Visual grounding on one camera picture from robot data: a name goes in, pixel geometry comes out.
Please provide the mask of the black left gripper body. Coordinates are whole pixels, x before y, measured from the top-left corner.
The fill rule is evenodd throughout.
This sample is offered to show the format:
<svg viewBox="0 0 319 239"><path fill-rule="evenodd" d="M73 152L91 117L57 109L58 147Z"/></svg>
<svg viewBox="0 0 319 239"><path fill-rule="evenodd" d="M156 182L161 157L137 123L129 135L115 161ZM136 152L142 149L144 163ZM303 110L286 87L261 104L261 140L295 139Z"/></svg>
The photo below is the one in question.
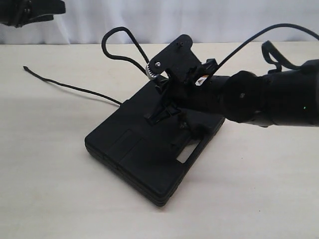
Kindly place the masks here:
<svg viewBox="0 0 319 239"><path fill-rule="evenodd" d="M23 27L27 24L54 20L55 15L65 14L62 0L2 0L0 23Z"/></svg>

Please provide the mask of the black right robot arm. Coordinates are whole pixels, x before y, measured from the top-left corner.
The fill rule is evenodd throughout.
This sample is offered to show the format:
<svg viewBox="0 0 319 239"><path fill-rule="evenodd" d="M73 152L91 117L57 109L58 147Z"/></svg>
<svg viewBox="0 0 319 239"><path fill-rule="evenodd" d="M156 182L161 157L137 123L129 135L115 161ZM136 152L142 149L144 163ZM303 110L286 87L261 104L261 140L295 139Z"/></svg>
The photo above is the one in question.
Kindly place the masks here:
<svg viewBox="0 0 319 239"><path fill-rule="evenodd" d="M319 62L309 60L296 69L264 76L240 71L233 76L189 75L184 82L170 77L154 111L145 117L156 124L182 109L261 127L317 127Z"/></svg>

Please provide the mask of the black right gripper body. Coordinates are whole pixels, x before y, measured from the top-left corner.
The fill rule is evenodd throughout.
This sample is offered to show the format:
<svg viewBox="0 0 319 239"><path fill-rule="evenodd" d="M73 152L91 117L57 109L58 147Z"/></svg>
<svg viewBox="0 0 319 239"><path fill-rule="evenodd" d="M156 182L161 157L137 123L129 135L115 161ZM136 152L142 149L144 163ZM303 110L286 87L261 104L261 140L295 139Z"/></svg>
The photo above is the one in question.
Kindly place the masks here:
<svg viewBox="0 0 319 239"><path fill-rule="evenodd" d="M217 67L215 59L191 69L182 81L173 80L168 89L168 99L177 107L190 110L216 110L219 80L210 76Z"/></svg>

